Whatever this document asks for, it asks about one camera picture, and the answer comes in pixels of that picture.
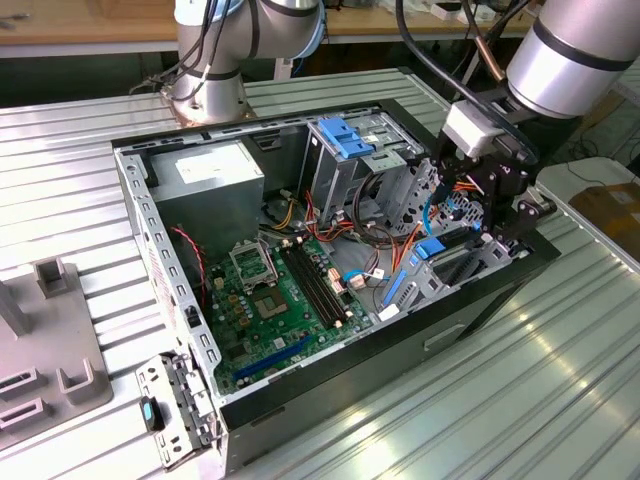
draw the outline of blue pcie slot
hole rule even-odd
[[[251,375],[258,373],[261,370],[265,370],[269,367],[274,366],[276,363],[280,363],[287,358],[293,357],[302,351],[304,346],[309,343],[312,339],[312,335],[307,335],[298,343],[295,343],[287,348],[280,350],[279,352],[273,353],[262,360],[258,360],[256,363],[248,365],[244,368],[241,368],[237,372],[233,374],[233,381],[239,380],[244,377],[250,377]]]
[[[382,306],[386,307],[389,305],[389,303],[391,303],[391,299],[393,298],[393,296],[396,294],[396,292],[398,291],[398,288],[400,288],[400,284],[402,283],[402,281],[407,277],[407,272],[406,270],[402,270],[396,280],[393,282],[393,285],[391,285],[391,289],[389,290],[389,293],[387,293],[387,296],[384,297],[384,300],[382,302]]]

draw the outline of ram slot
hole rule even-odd
[[[328,286],[322,282],[324,289],[322,287],[318,288],[317,284],[312,281],[312,278],[318,275],[315,268],[306,269],[300,263],[296,250],[284,250],[281,251],[281,254],[285,265],[298,283],[300,290],[320,317],[322,325],[327,329],[333,327],[336,320],[341,320],[342,318],[336,315],[331,303],[327,301],[327,294],[331,295],[331,292],[328,291]]]
[[[338,302],[336,294],[331,290],[331,288],[329,288],[327,283],[324,281],[324,278],[317,272],[316,267],[309,256],[304,252],[304,250],[297,249],[295,250],[295,257],[305,271],[313,272],[313,274],[310,275],[311,281],[316,285],[316,288],[320,290],[322,295],[325,297],[325,300],[329,302],[329,306],[336,318],[338,320],[346,320],[346,314],[342,309],[342,305]]]

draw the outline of motherboard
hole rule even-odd
[[[208,323],[222,352],[214,371],[221,393],[277,374],[371,326],[332,272],[313,238],[276,247],[242,245],[208,269],[214,286]]]

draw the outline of ridged aluminum surface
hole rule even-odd
[[[446,115],[397,70],[257,83],[247,93],[259,115],[396,98],[434,133]],[[51,255],[76,263],[115,392],[0,452],[0,478],[162,474],[132,371],[172,338],[108,140],[176,126],[154,95],[0,111],[0,279]],[[640,280],[570,217],[540,230],[563,257],[487,328],[235,477],[637,477]],[[170,477],[192,478],[206,460]]]

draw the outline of side panel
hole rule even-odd
[[[251,463],[450,347],[477,318],[489,318],[496,312],[496,299],[504,299],[504,294],[515,289],[517,286],[509,285],[495,291],[266,415],[230,430],[227,473]],[[427,315],[424,311],[418,312],[401,321],[427,323]]]

